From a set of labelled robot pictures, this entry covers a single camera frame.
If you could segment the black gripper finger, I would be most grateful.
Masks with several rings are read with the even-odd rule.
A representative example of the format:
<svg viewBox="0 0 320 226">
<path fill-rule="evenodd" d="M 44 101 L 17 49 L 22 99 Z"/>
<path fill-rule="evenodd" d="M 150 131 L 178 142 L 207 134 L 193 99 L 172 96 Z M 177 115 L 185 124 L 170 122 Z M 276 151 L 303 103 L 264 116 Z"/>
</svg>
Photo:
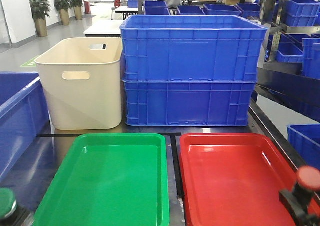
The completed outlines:
<svg viewBox="0 0 320 226">
<path fill-rule="evenodd" d="M 279 192 L 279 200 L 287 209 L 296 225 L 319 225 L 320 218 L 316 214 L 309 214 L 298 202 L 298 199 L 287 189 Z"/>
</svg>

